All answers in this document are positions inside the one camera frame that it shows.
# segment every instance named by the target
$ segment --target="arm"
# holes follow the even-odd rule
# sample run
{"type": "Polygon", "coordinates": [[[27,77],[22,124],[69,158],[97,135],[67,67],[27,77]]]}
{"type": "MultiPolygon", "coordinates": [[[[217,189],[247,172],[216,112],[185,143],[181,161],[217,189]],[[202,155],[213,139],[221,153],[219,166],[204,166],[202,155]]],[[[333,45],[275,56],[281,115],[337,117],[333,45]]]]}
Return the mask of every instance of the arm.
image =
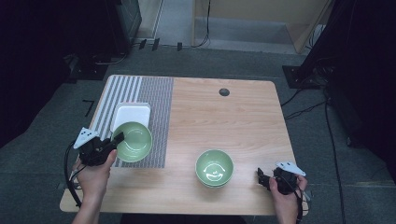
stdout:
{"type": "MultiPolygon", "coordinates": [[[[73,224],[99,222],[100,208],[106,193],[107,180],[110,177],[110,167],[116,156],[117,150],[113,150],[108,155],[107,161],[104,164],[100,166],[87,166],[78,174],[78,183],[81,185],[84,196],[81,208],[73,220],[73,224]]],[[[81,161],[78,159],[74,169],[80,164],[81,161]]]]}
{"type": "MultiPolygon", "coordinates": [[[[301,190],[305,190],[308,181],[301,175],[297,175],[298,186],[301,190]]],[[[276,217],[279,224],[295,224],[298,215],[297,198],[291,193],[283,195],[277,190],[277,183],[270,178],[270,189],[274,199],[274,207],[276,217]]],[[[302,197],[301,192],[296,190],[297,194],[302,197]]]]}

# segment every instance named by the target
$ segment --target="striped placemat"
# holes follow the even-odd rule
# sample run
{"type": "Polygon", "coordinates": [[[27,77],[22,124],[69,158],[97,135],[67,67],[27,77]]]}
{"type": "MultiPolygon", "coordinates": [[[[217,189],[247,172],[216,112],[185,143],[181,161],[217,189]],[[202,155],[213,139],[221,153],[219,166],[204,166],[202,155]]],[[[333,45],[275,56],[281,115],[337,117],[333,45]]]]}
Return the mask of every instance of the striped placemat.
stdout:
{"type": "Polygon", "coordinates": [[[110,76],[98,105],[91,129],[101,139],[112,134],[110,123],[114,109],[121,102],[149,103],[151,107],[148,128],[152,133],[153,146],[145,159],[125,162],[116,159],[115,167],[163,168],[169,130],[169,115],[172,102],[172,77],[110,76]]]}

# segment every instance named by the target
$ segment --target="green bowl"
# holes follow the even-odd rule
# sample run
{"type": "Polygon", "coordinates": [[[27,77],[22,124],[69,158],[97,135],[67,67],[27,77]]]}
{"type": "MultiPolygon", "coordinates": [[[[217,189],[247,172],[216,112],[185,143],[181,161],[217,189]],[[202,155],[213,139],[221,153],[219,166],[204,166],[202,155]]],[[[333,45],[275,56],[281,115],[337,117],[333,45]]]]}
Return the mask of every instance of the green bowl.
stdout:
{"type": "Polygon", "coordinates": [[[152,148],[149,129],[138,122],[126,122],[114,131],[111,140],[121,132],[124,134],[124,140],[117,145],[117,157],[127,162],[143,160],[152,148]]]}
{"type": "Polygon", "coordinates": [[[210,149],[198,158],[195,173],[204,185],[222,187],[233,175],[233,161],[227,153],[210,149]]]}

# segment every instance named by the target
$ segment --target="wooden table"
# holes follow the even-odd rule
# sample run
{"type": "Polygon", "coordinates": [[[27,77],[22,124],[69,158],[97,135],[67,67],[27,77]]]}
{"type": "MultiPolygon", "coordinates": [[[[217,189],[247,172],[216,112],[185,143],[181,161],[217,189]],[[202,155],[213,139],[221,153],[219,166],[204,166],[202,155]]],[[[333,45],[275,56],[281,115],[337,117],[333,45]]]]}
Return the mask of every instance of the wooden table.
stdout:
{"type": "MultiPolygon", "coordinates": [[[[113,167],[102,211],[273,215],[271,192],[258,184],[256,171],[271,175],[277,161],[295,159],[274,83],[174,77],[164,168],[113,167]],[[195,161],[210,148],[234,162],[222,188],[208,188],[195,175],[195,161]]],[[[78,210],[68,190],[60,206],[78,210]]]]}
{"type": "MultiPolygon", "coordinates": [[[[323,18],[332,0],[210,0],[210,18],[285,22],[297,53],[323,18]]],[[[209,0],[194,0],[191,44],[195,45],[195,19],[206,18],[209,0]]]]}

